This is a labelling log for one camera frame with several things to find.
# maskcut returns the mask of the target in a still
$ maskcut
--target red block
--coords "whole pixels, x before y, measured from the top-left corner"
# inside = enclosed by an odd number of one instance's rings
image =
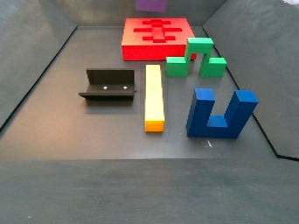
[[[187,38],[194,38],[186,18],[129,18],[122,41],[125,60],[183,57]]]

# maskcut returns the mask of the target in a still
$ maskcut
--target gray wall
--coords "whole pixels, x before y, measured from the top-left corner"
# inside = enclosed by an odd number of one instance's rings
[[[282,0],[229,0],[203,26],[279,155],[299,158],[299,10]]]
[[[166,13],[137,11],[137,0],[52,0],[79,25],[122,26],[126,18],[189,18],[203,25],[227,0],[169,0]]]
[[[0,128],[77,24],[47,0],[0,0]]]

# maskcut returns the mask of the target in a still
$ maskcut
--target black bracket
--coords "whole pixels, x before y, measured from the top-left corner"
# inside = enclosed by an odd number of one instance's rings
[[[87,100],[130,99],[135,98],[135,70],[134,69],[87,69],[89,90],[79,93]]]

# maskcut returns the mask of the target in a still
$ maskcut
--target blue u-shaped block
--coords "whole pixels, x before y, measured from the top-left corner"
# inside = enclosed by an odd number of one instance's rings
[[[237,90],[225,115],[211,115],[215,96],[213,89],[195,88],[187,120],[189,137],[238,138],[258,105],[251,90]]]

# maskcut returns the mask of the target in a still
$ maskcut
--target yellow long block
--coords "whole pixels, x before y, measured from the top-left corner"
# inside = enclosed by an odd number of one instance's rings
[[[165,91],[159,65],[146,65],[145,131],[165,131]]]

